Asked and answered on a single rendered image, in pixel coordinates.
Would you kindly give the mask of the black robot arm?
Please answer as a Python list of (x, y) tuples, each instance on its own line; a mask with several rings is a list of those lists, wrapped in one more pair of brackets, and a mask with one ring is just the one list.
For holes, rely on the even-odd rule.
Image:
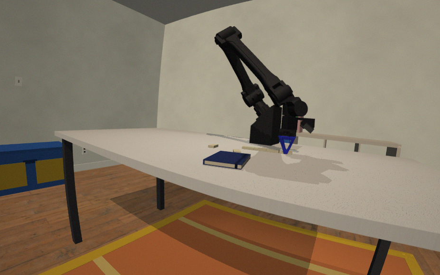
[(214, 37), (215, 43), (224, 51), (242, 86), (243, 91), (241, 95), (245, 104), (248, 107), (254, 106), (254, 110), (258, 116), (257, 119), (271, 108), (264, 103), (264, 94), (258, 84), (253, 84), (250, 81), (241, 60), (259, 79), (274, 105), (276, 107), (283, 106), (282, 115), (293, 116), (288, 117), (287, 129), (297, 130), (297, 120), (302, 120), (300, 126), (311, 133), (314, 130), (315, 119), (296, 117), (306, 115), (308, 111), (307, 104), (299, 97), (294, 97), (292, 88), (271, 73), (240, 40), (241, 38), (242, 33), (235, 26), (223, 29)]

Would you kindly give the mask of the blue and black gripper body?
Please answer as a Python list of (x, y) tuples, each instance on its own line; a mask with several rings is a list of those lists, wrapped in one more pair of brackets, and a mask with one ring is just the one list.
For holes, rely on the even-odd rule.
[(282, 116), (282, 125), (281, 128), (279, 129), (279, 136), (288, 136), (288, 137), (295, 137), (296, 136), (296, 132), (295, 130), (288, 130), (288, 117), (293, 117), (293, 116)]

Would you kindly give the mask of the dark blue notebook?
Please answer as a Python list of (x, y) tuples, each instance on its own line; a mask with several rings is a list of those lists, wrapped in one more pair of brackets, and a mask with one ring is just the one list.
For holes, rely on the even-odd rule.
[(216, 167), (224, 167), (231, 169), (242, 169), (249, 161), (250, 154), (219, 151), (205, 159), (203, 165), (210, 165)]

